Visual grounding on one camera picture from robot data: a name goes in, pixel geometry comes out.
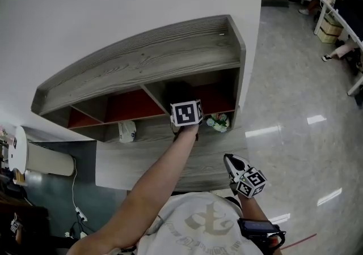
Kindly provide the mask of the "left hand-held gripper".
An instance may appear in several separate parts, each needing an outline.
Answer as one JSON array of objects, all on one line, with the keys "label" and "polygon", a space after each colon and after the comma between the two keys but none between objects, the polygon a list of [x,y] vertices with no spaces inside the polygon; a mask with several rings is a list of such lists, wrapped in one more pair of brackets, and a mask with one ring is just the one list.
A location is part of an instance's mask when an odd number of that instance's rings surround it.
[{"label": "left hand-held gripper", "polygon": [[176,127],[199,124],[203,120],[201,100],[170,104],[171,123]]}]

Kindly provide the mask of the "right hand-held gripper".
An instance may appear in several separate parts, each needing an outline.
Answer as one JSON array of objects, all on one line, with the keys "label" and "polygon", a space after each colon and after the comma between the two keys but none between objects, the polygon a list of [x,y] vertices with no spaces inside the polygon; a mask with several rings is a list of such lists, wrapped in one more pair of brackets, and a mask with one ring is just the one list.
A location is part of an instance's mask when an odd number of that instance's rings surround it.
[{"label": "right hand-held gripper", "polygon": [[234,154],[224,154],[223,162],[234,195],[240,193],[247,198],[253,198],[264,189],[267,179],[261,170],[253,167],[247,159]]}]

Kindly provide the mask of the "grey wooden desk hutch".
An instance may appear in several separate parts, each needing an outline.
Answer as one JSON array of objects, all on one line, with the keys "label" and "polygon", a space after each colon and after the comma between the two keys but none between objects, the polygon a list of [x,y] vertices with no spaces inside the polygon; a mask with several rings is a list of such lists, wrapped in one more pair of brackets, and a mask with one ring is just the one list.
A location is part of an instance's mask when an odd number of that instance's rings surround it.
[{"label": "grey wooden desk hutch", "polygon": [[139,135],[170,123],[178,83],[201,101],[205,116],[225,114],[235,126],[246,46],[234,18],[209,16],[152,29],[102,48],[36,89],[31,111],[99,142],[119,140],[119,123]]}]

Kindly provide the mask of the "person's left forearm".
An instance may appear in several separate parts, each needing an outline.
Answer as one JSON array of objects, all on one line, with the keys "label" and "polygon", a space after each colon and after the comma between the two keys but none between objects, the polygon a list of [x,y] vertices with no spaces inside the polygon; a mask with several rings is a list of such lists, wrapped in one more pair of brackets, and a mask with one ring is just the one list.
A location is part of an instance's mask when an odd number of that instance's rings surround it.
[{"label": "person's left forearm", "polygon": [[108,223],[77,241],[66,255],[106,255],[136,245],[171,197],[198,130],[198,124],[186,126],[137,181]]}]

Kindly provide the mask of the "person's right forearm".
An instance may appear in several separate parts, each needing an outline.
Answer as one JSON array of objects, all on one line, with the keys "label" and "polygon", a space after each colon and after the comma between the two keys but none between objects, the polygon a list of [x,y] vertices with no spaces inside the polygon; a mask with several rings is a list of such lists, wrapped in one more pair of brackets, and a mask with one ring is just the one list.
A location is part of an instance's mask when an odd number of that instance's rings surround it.
[{"label": "person's right forearm", "polygon": [[238,198],[245,219],[268,220],[255,198],[247,198],[240,193],[238,193]]}]

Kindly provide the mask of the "long white office desk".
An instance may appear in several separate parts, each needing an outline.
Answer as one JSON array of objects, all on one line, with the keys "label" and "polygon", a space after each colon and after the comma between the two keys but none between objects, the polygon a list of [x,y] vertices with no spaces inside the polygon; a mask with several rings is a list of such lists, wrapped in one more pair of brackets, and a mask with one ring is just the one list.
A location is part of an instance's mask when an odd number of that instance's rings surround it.
[{"label": "long white office desk", "polygon": [[360,38],[356,35],[355,31],[348,25],[346,20],[339,14],[338,9],[334,9],[331,6],[332,0],[320,0],[320,3],[322,4],[322,16],[319,17],[318,22],[314,29],[314,35],[318,34],[319,28],[322,24],[323,18],[325,14],[327,13],[327,10],[329,10],[329,13],[332,13],[333,16],[337,19],[337,21],[344,27],[344,29],[348,32],[348,35],[350,35],[351,39],[359,46],[361,51],[363,52],[363,42],[360,40]]}]

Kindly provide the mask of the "black computer monitor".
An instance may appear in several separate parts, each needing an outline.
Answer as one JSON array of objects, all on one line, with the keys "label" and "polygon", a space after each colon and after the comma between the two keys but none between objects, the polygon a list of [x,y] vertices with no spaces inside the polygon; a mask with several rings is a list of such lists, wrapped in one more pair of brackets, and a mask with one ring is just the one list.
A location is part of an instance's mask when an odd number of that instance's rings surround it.
[{"label": "black computer monitor", "polygon": [[363,41],[363,0],[336,0],[334,9]]}]

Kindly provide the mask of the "potted flowers in white pot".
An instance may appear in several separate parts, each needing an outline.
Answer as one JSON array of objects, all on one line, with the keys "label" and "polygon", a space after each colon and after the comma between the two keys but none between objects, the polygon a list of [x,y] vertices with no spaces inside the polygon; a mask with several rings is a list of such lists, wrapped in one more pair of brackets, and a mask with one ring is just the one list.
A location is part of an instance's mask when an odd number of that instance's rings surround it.
[{"label": "potted flowers in white pot", "polygon": [[207,118],[206,124],[212,127],[214,130],[224,133],[227,131],[227,128],[230,126],[230,120],[227,114],[216,113],[216,114],[211,114]]}]

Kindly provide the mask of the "person's white printed t-shirt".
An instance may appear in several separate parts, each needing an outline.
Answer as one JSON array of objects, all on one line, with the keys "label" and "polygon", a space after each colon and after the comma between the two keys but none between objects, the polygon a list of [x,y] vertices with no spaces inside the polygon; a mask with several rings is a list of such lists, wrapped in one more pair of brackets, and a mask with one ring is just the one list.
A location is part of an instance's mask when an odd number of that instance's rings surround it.
[{"label": "person's white printed t-shirt", "polygon": [[234,202],[213,193],[172,196],[137,243],[136,255],[263,255],[242,236]]}]

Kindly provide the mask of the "black wrist-mounted device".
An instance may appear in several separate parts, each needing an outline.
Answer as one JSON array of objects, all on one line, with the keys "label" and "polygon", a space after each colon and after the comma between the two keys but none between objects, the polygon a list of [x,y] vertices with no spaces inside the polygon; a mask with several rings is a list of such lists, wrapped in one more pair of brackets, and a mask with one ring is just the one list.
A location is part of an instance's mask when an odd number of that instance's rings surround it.
[{"label": "black wrist-mounted device", "polygon": [[241,234],[247,239],[267,240],[270,237],[279,237],[280,245],[285,243],[286,232],[281,230],[279,225],[273,224],[269,220],[238,219],[238,226]]}]

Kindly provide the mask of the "red floor tape strip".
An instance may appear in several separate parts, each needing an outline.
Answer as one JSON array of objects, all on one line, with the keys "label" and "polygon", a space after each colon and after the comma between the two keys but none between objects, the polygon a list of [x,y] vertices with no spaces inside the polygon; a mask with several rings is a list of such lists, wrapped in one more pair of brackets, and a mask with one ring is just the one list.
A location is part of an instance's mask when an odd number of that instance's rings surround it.
[{"label": "red floor tape strip", "polygon": [[317,235],[317,233],[314,233],[314,234],[312,234],[312,235],[310,235],[310,236],[308,236],[308,237],[306,237],[306,238],[304,238],[304,239],[298,240],[298,241],[296,241],[296,242],[294,242],[294,243],[292,243],[292,244],[289,244],[289,245],[287,245],[287,246],[282,247],[282,248],[281,248],[281,250],[284,250],[284,249],[288,249],[288,248],[294,247],[294,246],[296,246],[296,245],[298,245],[298,244],[300,244],[300,243],[303,243],[303,242],[305,242],[305,241],[308,241],[308,240],[310,240],[310,239],[314,238],[316,235]]}]

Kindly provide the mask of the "stack of cardboard boxes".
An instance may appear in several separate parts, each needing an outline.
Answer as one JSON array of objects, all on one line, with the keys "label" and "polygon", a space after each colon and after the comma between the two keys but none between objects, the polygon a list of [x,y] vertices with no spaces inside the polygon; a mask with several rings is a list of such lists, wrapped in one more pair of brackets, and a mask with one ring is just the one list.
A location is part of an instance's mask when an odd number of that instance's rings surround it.
[{"label": "stack of cardboard boxes", "polygon": [[317,36],[322,43],[334,44],[343,31],[343,26],[335,19],[324,17]]}]

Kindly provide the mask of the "small wooden box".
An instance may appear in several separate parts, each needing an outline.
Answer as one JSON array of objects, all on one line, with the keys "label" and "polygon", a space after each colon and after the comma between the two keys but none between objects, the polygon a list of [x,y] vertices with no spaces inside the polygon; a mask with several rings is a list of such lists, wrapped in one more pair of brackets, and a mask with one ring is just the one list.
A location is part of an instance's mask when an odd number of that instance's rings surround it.
[{"label": "small wooden box", "polygon": [[18,169],[14,169],[13,183],[15,185],[27,186],[25,175],[20,173]]}]

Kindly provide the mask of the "white round pedestal table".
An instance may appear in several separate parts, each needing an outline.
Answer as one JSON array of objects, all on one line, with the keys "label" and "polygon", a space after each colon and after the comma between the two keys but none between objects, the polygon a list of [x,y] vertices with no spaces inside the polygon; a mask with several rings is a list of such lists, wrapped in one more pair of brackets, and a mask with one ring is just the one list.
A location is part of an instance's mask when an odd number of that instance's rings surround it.
[{"label": "white round pedestal table", "polygon": [[37,144],[31,143],[25,130],[18,126],[15,128],[17,139],[16,149],[9,145],[9,169],[18,169],[24,174],[26,171],[50,173],[61,176],[71,176],[74,172],[74,160],[69,154],[53,151]]}]

